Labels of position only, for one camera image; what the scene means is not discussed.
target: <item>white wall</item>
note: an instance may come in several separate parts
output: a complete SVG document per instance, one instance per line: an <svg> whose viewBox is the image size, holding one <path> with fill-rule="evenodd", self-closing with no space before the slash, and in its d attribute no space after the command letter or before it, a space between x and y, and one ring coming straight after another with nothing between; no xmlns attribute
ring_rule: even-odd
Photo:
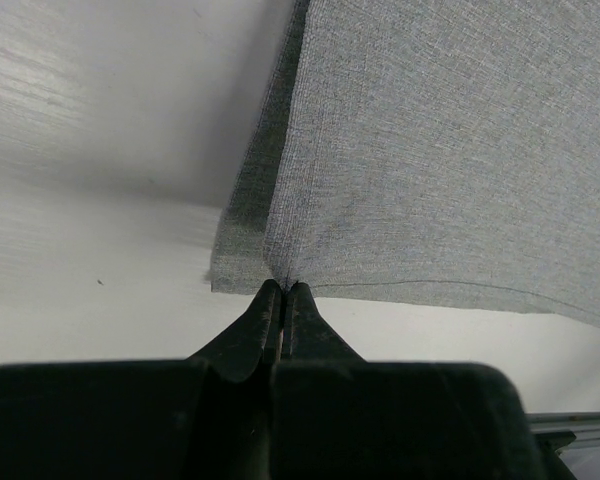
<svg viewBox="0 0 600 480"><path fill-rule="evenodd" d="M244 310L209 254L290 5L0 0L0 363L182 357ZM600 411L588 325L318 304L369 359L486 362L530 411Z"/></svg>

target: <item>white surface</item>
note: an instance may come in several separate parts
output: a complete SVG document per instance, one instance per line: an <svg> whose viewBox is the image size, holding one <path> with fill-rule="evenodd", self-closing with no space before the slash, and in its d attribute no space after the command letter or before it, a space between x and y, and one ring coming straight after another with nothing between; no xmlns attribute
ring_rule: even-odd
<svg viewBox="0 0 600 480"><path fill-rule="evenodd" d="M205 277L290 5L0 0L0 363L183 357L246 308ZM318 304L366 358L481 361L529 411L600 410L588 325Z"/></svg>

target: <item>clip jaw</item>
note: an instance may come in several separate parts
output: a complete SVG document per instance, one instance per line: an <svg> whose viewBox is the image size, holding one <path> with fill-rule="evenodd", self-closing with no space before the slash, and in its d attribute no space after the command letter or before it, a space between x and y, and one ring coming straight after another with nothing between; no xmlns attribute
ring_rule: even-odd
<svg viewBox="0 0 600 480"><path fill-rule="evenodd" d="M296 283L285 294L262 284L247 311L190 358L203 358L223 379L240 383L258 365L280 360L363 361L320 316L311 289Z"/></svg>

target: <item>textured fabric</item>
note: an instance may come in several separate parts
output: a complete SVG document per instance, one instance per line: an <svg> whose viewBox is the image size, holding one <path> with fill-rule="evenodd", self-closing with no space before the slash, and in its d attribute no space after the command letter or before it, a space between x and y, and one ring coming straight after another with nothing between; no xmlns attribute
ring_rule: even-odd
<svg viewBox="0 0 600 480"><path fill-rule="evenodd" d="M600 1L314 0L290 112L268 217L257 240L229 232L234 196L216 288L270 270L600 326ZM237 194L270 185L249 170L265 148Z"/></svg>
<svg viewBox="0 0 600 480"><path fill-rule="evenodd" d="M309 0L297 0L258 122L211 258L214 291L254 293L271 276L262 251L285 145Z"/></svg>

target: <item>gray fabric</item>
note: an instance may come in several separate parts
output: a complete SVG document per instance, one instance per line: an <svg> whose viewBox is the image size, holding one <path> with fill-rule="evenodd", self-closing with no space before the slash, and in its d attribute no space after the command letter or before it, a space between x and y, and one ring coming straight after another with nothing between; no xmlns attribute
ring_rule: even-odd
<svg viewBox="0 0 600 480"><path fill-rule="evenodd" d="M600 1L312 1L276 173L286 285L600 326Z"/></svg>

